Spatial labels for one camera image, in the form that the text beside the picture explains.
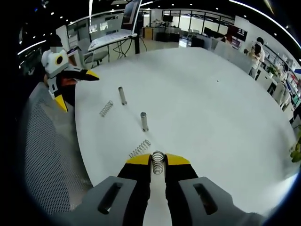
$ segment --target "desk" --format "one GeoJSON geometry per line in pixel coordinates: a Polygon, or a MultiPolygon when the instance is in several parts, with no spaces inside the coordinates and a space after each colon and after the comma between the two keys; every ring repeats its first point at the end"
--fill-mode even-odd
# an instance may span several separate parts
{"type": "MultiPolygon", "coordinates": [[[[293,129],[275,100],[232,63],[205,49],[172,48],[93,71],[100,80],[79,82],[75,92],[78,141],[93,186],[116,176],[148,139],[146,153],[187,158],[199,177],[230,193],[244,211],[266,213],[284,197],[289,186],[282,184],[283,162],[290,161],[293,129]],[[114,106],[101,117],[109,100],[114,106]],[[146,133],[142,111],[148,115],[146,133]]],[[[164,174],[152,174],[150,189],[144,225],[170,226],[164,174]]]]}

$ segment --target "spring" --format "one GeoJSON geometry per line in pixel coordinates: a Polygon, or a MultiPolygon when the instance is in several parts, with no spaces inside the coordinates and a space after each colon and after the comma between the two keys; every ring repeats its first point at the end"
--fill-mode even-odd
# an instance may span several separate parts
{"type": "Polygon", "coordinates": [[[131,154],[129,154],[130,158],[134,158],[137,155],[143,154],[151,145],[149,140],[144,140],[131,154]]]}
{"type": "Polygon", "coordinates": [[[110,100],[105,106],[104,106],[104,108],[100,111],[100,115],[102,116],[102,117],[104,117],[107,113],[108,113],[108,111],[111,109],[111,107],[113,106],[113,102],[110,100]]]}
{"type": "Polygon", "coordinates": [[[164,167],[164,154],[160,151],[155,151],[152,154],[152,171],[154,174],[161,174],[164,167]]]}

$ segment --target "office chair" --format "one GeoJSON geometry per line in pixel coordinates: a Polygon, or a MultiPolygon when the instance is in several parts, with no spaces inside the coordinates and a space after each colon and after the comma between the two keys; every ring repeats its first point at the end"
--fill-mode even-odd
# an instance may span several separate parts
{"type": "Polygon", "coordinates": [[[66,113],[40,82],[19,122],[17,171],[48,215],[73,210],[92,188],[79,151],[74,109],[67,105],[66,113]]]}
{"type": "Polygon", "coordinates": [[[193,32],[191,29],[188,29],[187,39],[192,38],[192,37],[193,37],[193,32]]]}
{"type": "Polygon", "coordinates": [[[108,51],[101,51],[101,52],[96,52],[92,51],[89,52],[88,48],[90,46],[90,41],[89,39],[82,39],[78,41],[78,46],[81,49],[81,61],[82,65],[86,68],[87,64],[92,63],[91,68],[93,68],[93,63],[96,62],[97,65],[99,65],[102,60],[109,54],[108,51]]]}
{"type": "Polygon", "coordinates": [[[197,35],[197,34],[199,34],[199,30],[193,30],[193,35],[197,35]]]}

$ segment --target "metal cylinder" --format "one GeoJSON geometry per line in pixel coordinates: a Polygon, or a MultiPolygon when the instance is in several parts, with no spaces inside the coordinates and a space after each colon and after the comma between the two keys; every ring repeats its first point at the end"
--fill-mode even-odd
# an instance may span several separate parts
{"type": "Polygon", "coordinates": [[[140,116],[141,116],[141,122],[142,122],[142,130],[143,130],[143,132],[149,131],[149,127],[147,125],[146,113],[145,112],[141,112],[140,116]]]}
{"type": "Polygon", "coordinates": [[[124,96],[123,88],[120,86],[118,90],[119,90],[122,105],[126,105],[127,101],[126,101],[126,97],[124,96]]]}

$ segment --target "black hair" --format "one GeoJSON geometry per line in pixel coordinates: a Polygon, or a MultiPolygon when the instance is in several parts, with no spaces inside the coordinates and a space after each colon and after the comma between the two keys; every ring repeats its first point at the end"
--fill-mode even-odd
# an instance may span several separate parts
{"type": "Polygon", "coordinates": [[[259,54],[261,52],[261,46],[258,44],[255,44],[255,54],[259,54]]]}
{"type": "Polygon", "coordinates": [[[258,37],[258,38],[257,38],[257,41],[260,42],[262,45],[264,44],[264,40],[263,40],[262,37],[258,37]]]}
{"type": "Polygon", "coordinates": [[[51,34],[43,45],[42,52],[45,52],[50,49],[51,46],[63,46],[60,36],[57,34],[51,34]]]}
{"type": "Polygon", "coordinates": [[[287,64],[284,65],[283,69],[284,69],[285,72],[288,71],[288,66],[287,66],[287,64]]]}

